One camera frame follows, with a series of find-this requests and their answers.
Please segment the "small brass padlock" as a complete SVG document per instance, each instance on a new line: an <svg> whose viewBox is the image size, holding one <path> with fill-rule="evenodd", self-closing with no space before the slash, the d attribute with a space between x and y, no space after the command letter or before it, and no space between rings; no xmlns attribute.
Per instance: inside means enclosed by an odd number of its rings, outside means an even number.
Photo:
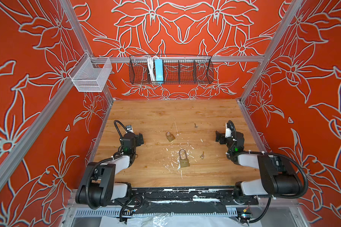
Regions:
<svg viewBox="0 0 341 227"><path fill-rule="evenodd" d="M172 142L176 139L176 137L171 132L166 132L166 138L169 142Z"/></svg>

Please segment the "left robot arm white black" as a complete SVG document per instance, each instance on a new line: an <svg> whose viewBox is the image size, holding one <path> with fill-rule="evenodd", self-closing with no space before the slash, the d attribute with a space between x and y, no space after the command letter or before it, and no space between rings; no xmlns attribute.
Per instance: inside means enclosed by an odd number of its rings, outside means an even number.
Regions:
<svg viewBox="0 0 341 227"><path fill-rule="evenodd" d="M93 210L113 203L123 210L137 210L144 204L143 197L132 193L130 183L116 182L115 176L133 165L137 158L136 149L144 144L144 138L140 133L135 134L132 126L125 126L119 120L114 121L114 126L120 142L117 152L110 158L86 166L75 202Z"/></svg>

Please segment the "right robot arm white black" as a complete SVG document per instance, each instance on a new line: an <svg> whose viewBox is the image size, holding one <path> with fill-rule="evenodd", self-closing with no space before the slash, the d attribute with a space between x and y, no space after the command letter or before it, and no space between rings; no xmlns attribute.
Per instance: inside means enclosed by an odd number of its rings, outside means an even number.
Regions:
<svg viewBox="0 0 341 227"><path fill-rule="evenodd" d="M295 160L278 153L244 150L244 135L232 121L225 124L225 132L215 131L215 141L227 146L226 157L235 165L259 170L259 179L240 181L234 186L233 199L246 197L297 199L308 191L308 177Z"/></svg>

